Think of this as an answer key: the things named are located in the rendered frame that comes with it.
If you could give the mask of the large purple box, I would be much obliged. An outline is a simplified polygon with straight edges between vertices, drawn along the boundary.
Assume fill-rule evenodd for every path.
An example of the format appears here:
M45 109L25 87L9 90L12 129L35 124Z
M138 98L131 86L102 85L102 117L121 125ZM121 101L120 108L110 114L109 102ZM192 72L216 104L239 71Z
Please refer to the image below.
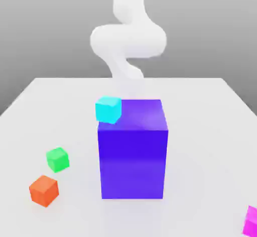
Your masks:
M117 122L97 129L101 197L163 198L168 134L161 100L123 100Z

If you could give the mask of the small magenta cube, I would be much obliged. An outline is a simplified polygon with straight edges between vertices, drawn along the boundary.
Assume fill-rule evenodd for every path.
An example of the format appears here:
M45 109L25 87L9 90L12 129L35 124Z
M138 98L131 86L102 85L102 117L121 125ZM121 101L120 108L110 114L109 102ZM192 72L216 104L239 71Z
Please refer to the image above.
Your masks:
M242 233L248 237L257 237L257 208L248 206Z

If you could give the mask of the small green cube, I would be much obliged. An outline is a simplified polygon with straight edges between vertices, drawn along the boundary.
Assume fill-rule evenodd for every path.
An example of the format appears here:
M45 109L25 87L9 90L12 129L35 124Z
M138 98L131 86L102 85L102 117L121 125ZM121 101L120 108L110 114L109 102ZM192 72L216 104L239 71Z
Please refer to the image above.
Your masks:
M68 153L58 147L46 152L48 166L54 173L60 172L70 166Z

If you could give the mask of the small cyan cube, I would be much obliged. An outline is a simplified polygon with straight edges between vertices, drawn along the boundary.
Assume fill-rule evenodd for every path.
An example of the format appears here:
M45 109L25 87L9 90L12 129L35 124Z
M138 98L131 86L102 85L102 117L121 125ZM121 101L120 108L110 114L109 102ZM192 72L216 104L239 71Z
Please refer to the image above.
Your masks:
M99 122L115 124L121 117L121 98L103 96L95 103L96 120Z

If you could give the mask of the small orange cube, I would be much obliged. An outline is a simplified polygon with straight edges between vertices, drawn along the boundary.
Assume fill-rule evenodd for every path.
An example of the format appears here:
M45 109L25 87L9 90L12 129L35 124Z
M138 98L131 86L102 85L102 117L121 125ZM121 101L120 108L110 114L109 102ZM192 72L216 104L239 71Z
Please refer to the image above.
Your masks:
M59 195L58 182L42 175L29 186L29 191L33 202L48 207Z

